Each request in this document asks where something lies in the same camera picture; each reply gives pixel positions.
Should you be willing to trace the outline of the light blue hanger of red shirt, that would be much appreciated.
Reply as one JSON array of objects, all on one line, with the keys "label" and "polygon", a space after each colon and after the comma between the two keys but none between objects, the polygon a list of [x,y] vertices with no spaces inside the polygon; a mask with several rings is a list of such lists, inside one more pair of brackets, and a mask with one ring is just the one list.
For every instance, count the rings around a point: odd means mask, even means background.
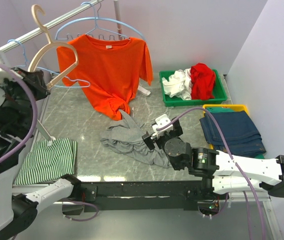
[{"label": "light blue hanger of red shirt", "polygon": [[[19,46],[22,47],[22,55],[23,55],[23,58],[24,58],[24,65],[18,65],[17,67],[27,67],[27,66],[28,66],[28,63],[29,63],[29,60],[28,60],[27,55],[26,55],[25,46],[24,46],[21,42],[15,40],[15,39],[9,39],[9,40],[7,41],[7,43],[10,43],[10,42],[17,43]],[[37,69],[38,69],[38,70],[47,71],[47,72],[49,72],[50,74],[52,74],[52,76],[57,76],[57,75],[58,75],[58,72],[52,71],[52,70],[47,69],[47,68],[37,67]],[[78,83],[79,83],[79,82],[81,82],[81,83],[85,83],[85,85],[84,85],[84,86],[80,86],[80,85],[79,85],[79,86],[55,85],[55,87],[57,87],[57,88],[74,88],[74,89],[76,89],[76,88],[81,88],[81,89],[83,89],[83,88],[89,88],[90,85],[91,85],[89,81],[84,80],[84,79],[71,79],[71,78],[69,78],[68,76],[66,76],[65,78],[66,78],[67,80],[71,81],[72,83],[75,83],[75,82],[78,82]]]}]

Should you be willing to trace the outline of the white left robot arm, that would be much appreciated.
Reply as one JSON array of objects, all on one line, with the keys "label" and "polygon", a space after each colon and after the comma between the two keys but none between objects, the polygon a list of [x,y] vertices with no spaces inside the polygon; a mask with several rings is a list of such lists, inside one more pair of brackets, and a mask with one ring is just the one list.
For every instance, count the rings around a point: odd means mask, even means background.
[{"label": "white left robot arm", "polygon": [[13,180],[21,167],[19,154],[33,136],[36,101],[48,96],[43,72],[10,70],[0,83],[0,240],[27,229],[36,216],[53,203],[81,196],[81,181],[65,174],[54,183],[27,194],[12,194]]}]

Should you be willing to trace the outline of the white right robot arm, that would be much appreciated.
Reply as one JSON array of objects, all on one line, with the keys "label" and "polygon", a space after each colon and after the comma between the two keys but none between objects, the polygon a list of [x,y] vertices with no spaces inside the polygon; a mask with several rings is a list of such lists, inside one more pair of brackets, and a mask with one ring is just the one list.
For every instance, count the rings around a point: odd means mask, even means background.
[{"label": "white right robot arm", "polygon": [[174,170],[188,170],[190,175],[201,177],[204,198],[242,191],[284,198],[284,155],[271,159],[230,157],[220,150],[191,147],[180,138],[183,131],[179,121],[164,127],[169,122],[165,114],[158,117],[152,125],[154,132],[142,139],[150,150],[161,149]]}]

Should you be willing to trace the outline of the grey adidas t shirt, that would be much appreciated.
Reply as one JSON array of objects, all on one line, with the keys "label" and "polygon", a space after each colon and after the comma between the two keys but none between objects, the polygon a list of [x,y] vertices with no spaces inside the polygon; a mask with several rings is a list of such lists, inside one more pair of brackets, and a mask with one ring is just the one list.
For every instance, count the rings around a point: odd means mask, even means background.
[{"label": "grey adidas t shirt", "polygon": [[110,126],[100,133],[102,145],[117,154],[122,154],[147,165],[170,168],[171,164],[164,151],[155,147],[150,150],[144,143],[142,125],[128,113],[120,110],[121,120],[113,120]]}]

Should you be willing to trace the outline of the white t shirt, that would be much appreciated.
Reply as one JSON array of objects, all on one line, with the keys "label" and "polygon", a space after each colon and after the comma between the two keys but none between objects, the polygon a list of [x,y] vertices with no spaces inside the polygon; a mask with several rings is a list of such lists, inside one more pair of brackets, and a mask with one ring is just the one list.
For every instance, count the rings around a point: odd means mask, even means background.
[{"label": "white t shirt", "polygon": [[162,84],[165,95],[169,97],[178,97],[184,101],[191,100],[192,82],[190,77],[190,68],[185,70],[176,70],[168,79],[162,77]]}]

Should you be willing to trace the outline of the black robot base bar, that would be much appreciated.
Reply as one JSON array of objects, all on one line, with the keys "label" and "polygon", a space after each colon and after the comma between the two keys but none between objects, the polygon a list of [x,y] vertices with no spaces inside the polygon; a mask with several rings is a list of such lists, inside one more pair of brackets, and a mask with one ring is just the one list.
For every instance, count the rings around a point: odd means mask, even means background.
[{"label": "black robot base bar", "polygon": [[220,203],[227,194],[204,188],[200,180],[83,182],[63,200],[90,203],[101,211],[183,209],[196,211],[198,204]]}]

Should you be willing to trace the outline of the red t shirt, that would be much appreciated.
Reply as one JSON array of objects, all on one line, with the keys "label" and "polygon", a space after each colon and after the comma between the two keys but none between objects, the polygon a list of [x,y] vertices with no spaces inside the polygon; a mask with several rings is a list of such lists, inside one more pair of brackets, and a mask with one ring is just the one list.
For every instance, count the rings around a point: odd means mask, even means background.
[{"label": "red t shirt", "polygon": [[213,89],[216,82],[216,74],[204,63],[197,63],[190,69],[192,83],[191,98],[193,100],[207,101],[214,99]]}]

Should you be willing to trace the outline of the orange t shirt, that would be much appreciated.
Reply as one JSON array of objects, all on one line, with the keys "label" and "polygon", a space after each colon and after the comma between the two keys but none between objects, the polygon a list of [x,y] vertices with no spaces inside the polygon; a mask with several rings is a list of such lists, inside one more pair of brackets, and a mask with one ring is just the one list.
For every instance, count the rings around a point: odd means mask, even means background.
[{"label": "orange t shirt", "polygon": [[[82,91],[92,107],[115,121],[122,119],[120,110],[129,114],[129,102],[136,97],[140,80],[149,85],[153,80],[146,42],[135,37],[106,41],[81,35],[69,44],[76,49],[79,63],[67,76],[90,82]],[[65,86],[85,85],[62,81]]]}]

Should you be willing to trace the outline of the wooden hanger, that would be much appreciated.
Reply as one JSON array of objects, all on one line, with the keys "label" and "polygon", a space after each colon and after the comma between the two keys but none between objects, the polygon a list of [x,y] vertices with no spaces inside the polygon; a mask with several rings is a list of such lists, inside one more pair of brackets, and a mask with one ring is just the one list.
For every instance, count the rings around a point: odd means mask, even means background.
[{"label": "wooden hanger", "polygon": [[43,46],[33,57],[33,59],[31,60],[29,66],[28,66],[28,71],[29,72],[34,72],[36,70],[37,65],[39,64],[40,60],[42,59],[42,57],[52,48],[57,48],[57,47],[65,47],[68,48],[70,50],[73,51],[74,57],[75,57],[75,61],[69,66],[67,67],[64,71],[62,71],[61,73],[59,73],[54,79],[52,79],[47,85],[47,89],[50,90],[51,88],[53,88],[60,80],[62,80],[64,77],[66,77],[73,69],[75,69],[78,66],[79,63],[79,59],[78,59],[78,54],[76,49],[65,42],[62,41],[53,41],[50,33],[48,31],[48,28],[46,26],[44,26],[38,19],[37,13],[40,12],[41,14],[45,15],[44,10],[41,8],[40,5],[38,4],[34,4],[31,7],[31,13],[34,19],[34,22],[38,25],[39,29],[45,33],[48,44],[46,44],[45,46]]}]

